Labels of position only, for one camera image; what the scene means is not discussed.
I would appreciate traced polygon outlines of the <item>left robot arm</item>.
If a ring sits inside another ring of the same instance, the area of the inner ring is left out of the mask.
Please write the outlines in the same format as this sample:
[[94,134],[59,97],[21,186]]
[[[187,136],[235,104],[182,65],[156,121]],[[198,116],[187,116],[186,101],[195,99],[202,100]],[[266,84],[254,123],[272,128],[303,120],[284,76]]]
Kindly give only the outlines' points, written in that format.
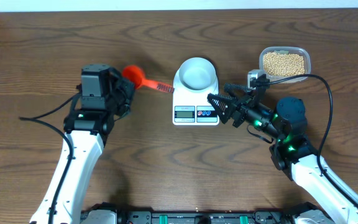
[[129,113],[135,92],[131,81],[105,64],[84,66],[78,89],[59,132],[63,145],[57,167],[31,223],[80,223],[93,169],[114,123]]

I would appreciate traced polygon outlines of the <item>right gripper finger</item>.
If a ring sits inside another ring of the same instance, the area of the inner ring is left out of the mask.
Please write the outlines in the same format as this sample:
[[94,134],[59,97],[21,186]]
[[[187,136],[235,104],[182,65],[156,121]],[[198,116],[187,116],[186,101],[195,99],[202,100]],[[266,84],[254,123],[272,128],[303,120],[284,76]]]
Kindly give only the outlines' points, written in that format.
[[232,84],[232,83],[225,83],[224,84],[224,91],[229,94],[231,97],[236,97],[234,94],[235,90],[241,90],[246,94],[251,94],[253,92],[253,89],[250,89],[247,87],[247,85],[238,85],[238,84]]
[[236,120],[236,97],[209,93],[207,100],[214,108],[222,123],[226,124],[230,119]]

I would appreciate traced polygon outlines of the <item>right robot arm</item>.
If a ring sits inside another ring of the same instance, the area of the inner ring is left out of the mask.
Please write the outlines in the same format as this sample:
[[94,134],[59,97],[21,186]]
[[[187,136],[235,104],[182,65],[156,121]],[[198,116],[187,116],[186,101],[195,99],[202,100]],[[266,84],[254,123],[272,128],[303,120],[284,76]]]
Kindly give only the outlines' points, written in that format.
[[260,103],[269,86],[262,81],[250,87],[227,84],[226,95],[210,93],[207,100],[222,123],[232,119],[235,127],[248,123],[265,133],[275,167],[306,190],[334,223],[358,223],[358,195],[327,165],[323,148],[310,142],[303,101],[282,98],[271,110]]

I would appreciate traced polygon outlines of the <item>red measuring scoop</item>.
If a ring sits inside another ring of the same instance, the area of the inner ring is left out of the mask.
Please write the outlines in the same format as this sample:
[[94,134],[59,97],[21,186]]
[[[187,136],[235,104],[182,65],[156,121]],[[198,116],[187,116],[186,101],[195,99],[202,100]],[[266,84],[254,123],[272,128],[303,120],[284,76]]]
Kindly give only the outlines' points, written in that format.
[[169,84],[147,79],[143,69],[136,65],[129,65],[125,67],[122,71],[122,76],[130,80],[135,85],[136,90],[146,86],[147,88],[164,93],[173,93],[175,91],[174,87]]

